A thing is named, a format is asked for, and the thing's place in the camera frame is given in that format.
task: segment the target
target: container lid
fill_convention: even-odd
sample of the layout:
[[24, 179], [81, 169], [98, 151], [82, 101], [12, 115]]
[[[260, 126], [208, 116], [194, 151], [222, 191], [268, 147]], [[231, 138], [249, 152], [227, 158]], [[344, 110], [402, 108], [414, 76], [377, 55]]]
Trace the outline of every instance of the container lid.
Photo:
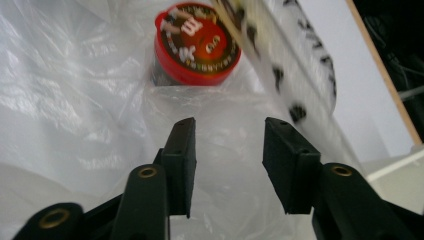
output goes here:
[[180, 3], [160, 13], [155, 52], [167, 74], [187, 85], [217, 85], [240, 59], [241, 50], [212, 7]]

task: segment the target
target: red lid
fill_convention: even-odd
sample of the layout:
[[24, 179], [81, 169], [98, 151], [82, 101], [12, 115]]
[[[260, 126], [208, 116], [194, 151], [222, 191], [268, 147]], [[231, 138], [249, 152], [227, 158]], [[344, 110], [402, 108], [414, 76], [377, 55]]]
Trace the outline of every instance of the red lid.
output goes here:
[[165, 72], [186, 85], [217, 85], [241, 51], [212, 7], [180, 3], [155, 20], [156, 56]]

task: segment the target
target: lid label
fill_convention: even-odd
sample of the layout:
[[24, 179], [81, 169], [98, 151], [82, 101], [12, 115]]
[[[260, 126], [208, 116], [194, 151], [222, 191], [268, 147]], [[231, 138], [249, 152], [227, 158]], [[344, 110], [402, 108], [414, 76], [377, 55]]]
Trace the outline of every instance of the lid label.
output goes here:
[[236, 64], [240, 50], [210, 7], [177, 5], [162, 19], [160, 31], [167, 54], [190, 71], [216, 74]]

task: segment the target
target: candy character on lid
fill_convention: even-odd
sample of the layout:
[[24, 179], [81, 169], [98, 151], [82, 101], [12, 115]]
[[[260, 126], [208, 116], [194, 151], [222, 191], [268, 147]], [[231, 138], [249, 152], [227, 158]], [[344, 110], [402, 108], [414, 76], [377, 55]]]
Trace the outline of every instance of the candy character on lid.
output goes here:
[[181, 26], [174, 22], [162, 20], [160, 30], [172, 35], [180, 35], [184, 47], [179, 49], [181, 61], [195, 58], [214, 60], [221, 57], [227, 47], [224, 31], [217, 26], [217, 16], [214, 13], [205, 13], [196, 8], [194, 16], [190, 13], [173, 8], [168, 12], [173, 19], [183, 19]]

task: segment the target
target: brass screw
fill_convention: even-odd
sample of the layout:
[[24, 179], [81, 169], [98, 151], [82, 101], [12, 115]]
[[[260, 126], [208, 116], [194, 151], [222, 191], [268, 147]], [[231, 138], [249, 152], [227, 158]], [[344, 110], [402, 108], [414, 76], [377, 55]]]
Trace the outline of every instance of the brass screw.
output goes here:
[[352, 175], [352, 171], [350, 169], [342, 167], [342, 166], [334, 166], [331, 168], [331, 171], [333, 171], [333, 173], [342, 177], [349, 177]]
[[151, 178], [155, 176], [157, 173], [158, 171], [156, 170], [156, 168], [147, 167], [147, 168], [141, 169], [140, 172], [138, 172], [138, 176], [141, 178]]
[[[49, 220], [49, 218], [56, 215], [54, 220]], [[69, 218], [69, 211], [63, 208], [57, 208], [48, 212], [39, 222], [39, 226], [42, 229], [54, 228], [65, 222]]]

